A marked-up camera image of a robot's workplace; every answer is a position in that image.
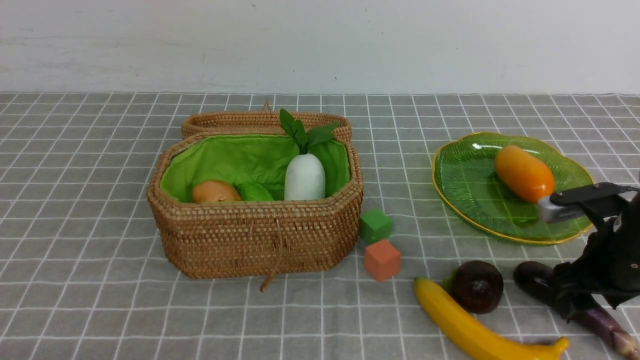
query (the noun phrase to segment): wicker basket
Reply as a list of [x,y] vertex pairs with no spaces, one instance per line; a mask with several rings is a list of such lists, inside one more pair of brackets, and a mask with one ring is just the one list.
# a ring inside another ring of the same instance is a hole
[[[305,130],[332,122],[340,122],[333,132],[336,138],[351,142],[351,124],[346,117],[323,113],[291,112],[294,118],[300,119]],[[280,127],[280,116],[269,110],[262,111],[223,111],[216,113],[194,114],[182,122],[182,139],[197,133],[217,129],[243,128],[247,133],[255,133],[261,129],[272,129],[278,134],[284,134]]]
[[344,138],[351,180],[331,197],[314,201],[178,202],[160,187],[172,158],[216,135],[279,134],[271,126],[201,132],[170,147],[157,162],[147,190],[167,259],[192,279],[318,272],[349,254],[358,237],[364,184],[358,154]]

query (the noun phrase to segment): cucumber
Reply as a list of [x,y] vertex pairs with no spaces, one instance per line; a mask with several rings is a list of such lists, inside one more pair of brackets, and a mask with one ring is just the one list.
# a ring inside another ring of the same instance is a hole
[[242,183],[236,187],[243,201],[273,201],[273,195],[259,183]]

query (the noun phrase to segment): toy block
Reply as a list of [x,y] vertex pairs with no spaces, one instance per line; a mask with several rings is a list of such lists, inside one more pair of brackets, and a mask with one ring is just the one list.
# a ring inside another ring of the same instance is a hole
[[383,282],[400,272],[400,252],[387,240],[380,240],[364,250],[364,267],[371,277]]
[[388,239],[393,230],[393,220],[379,209],[373,209],[360,215],[358,235],[367,245],[372,245],[378,240]]

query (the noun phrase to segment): white radish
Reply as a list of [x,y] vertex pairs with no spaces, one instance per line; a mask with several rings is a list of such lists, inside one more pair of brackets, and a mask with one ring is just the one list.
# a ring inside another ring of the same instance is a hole
[[294,119],[287,110],[280,109],[280,126],[298,146],[296,155],[287,166],[284,181],[285,200],[324,199],[324,167],[320,160],[309,152],[309,147],[333,139],[333,130],[339,122],[322,125],[305,132],[302,121]]
[[284,181],[285,200],[324,199],[324,168],[310,153],[297,155],[287,167]]

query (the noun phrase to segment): gray checkered tablecloth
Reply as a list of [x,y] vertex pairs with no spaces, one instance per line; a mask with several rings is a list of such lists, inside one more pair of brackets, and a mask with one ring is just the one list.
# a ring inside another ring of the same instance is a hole
[[[193,113],[275,108],[346,115],[360,153],[364,210],[395,222],[401,273],[373,281],[363,247],[334,269],[193,281],[167,262],[145,190]],[[563,359],[618,359],[524,295],[513,268],[577,257],[487,238],[431,183],[434,152],[478,131],[539,138],[597,181],[636,184],[640,97],[627,95],[259,95],[0,93],[0,354],[28,360],[468,359],[417,305],[412,279],[462,261],[494,263],[500,306],[478,316],[517,341],[569,337]],[[612,314],[640,329],[640,302]]]

